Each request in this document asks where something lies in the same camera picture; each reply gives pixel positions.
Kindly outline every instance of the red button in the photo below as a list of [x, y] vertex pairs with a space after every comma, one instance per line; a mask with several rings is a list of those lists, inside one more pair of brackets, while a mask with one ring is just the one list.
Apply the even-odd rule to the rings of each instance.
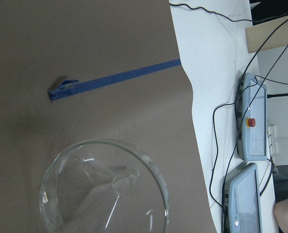
[[248, 118], [247, 119], [247, 125], [248, 125], [248, 127], [255, 127], [255, 125], [256, 125], [255, 118]]

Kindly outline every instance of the white table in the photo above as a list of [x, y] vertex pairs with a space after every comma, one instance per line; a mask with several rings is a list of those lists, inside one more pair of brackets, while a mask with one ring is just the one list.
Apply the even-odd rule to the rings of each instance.
[[[251, 19], [249, 1], [237, 0], [186, 0], [192, 7], [203, 6], [232, 19]], [[220, 232], [221, 209], [209, 195], [211, 170], [216, 156], [212, 114], [216, 106], [233, 102], [237, 79], [243, 73], [253, 54], [248, 54], [245, 28], [251, 22], [230, 22], [203, 10], [191, 11], [186, 7], [171, 7], [180, 57], [184, 70], [193, 87], [193, 122], [209, 198], [211, 214], [217, 232]], [[258, 74], [257, 59], [248, 72]], [[219, 158], [215, 169], [212, 193], [221, 201], [221, 181], [225, 174], [236, 138], [233, 106], [216, 112], [216, 131], [219, 142]], [[241, 163], [234, 156], [230, 170]], [[264, 186], [270, 166], [268, 161], [257, 162], [260, 190]], [[274, 189], [272, 178], [261, 197], [262, 225], [264, 233], [278, 232], [273, 215]]]

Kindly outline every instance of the emergency stop button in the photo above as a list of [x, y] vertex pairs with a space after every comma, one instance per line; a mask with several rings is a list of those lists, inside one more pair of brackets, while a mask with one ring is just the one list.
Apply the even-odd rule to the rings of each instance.
[[256, 120], [255, 118], [247, 118], [246, 120], [246, 124], [247, 124], [247, 127], [255, 127], [256, 126]]

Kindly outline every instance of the white surface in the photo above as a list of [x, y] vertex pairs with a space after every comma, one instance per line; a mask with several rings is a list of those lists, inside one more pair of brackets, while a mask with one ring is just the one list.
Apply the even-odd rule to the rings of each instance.
[[[192, 7], [203, 6], [233, 19], [251, 18], [247, 0], [187, 0], [184, 2]], [[172, 0], [171, 3], [180, 3], [180, 1]], [[208, 191], [216, 156], [212, 115], [216, 106], [234, 101], [237, 79], [253, 55], [247, 52], [245, 38], [245, 28], [250, 27], [252, 23], [233, 23], [202, 10], [191, 11], [185, 7], [171, 7], [171, 12], [182, 65], [194, 91], [192, 108], [194, 127], [209, 205], [217, 232], [220, 232], [221, 208], [214, 203]], [[251, 64], [248, 72], [258, 73], [257, 59]], [[232, 106], [223, 107], [216, 112], [215, 117], [219, 158], [215, 169], [212, 193], [218, 201], [221, 201], [221, 181], [236, 138], [234, 109]], [[230, 170], [240, 162], [242, 161], [235, 155]], [[267, 161], [257, 162], [259, 180], [262, 180], [267, 164]], [[261, 197], [264, 233], [278, 232], [272, 212], [273, 205], [274, 190], [271, 180], [266, 192]]]
[[[285, 47], [262, 51], [259, 53], [259, 72], [266, 76], [274, 61]], [[288, 49], [268, 76], [269, 79], [288, 83]], [[265, 82], [269, 94], [288, 93], [288, 85]], [[288, 97], [271, 98], [268, 101], [268, 123], [276, 125], [276, 143], [278, 154], [276, 165], [288, 165]]]

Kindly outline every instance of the wooden board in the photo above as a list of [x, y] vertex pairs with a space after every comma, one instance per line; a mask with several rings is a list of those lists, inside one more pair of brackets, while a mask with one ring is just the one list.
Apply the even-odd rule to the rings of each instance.
[[[258, 24], [245, 29], [249, 53], [256, 52], [272, 31], [283, 23], [288, 16]], [[273, 49], [288, 44], [288, 22], [280, 27], [261, 50]]]

